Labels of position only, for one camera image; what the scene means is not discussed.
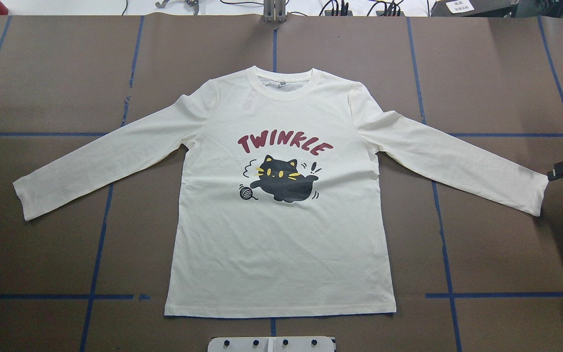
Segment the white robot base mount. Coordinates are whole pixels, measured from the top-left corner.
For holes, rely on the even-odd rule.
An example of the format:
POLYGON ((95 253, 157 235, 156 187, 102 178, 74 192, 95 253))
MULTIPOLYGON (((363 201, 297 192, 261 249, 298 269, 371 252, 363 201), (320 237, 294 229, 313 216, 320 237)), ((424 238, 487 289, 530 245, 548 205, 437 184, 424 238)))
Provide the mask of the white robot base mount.
POLYGON ((208 352, 335 352, 335 338, 328 336, 218 337, 208 352))

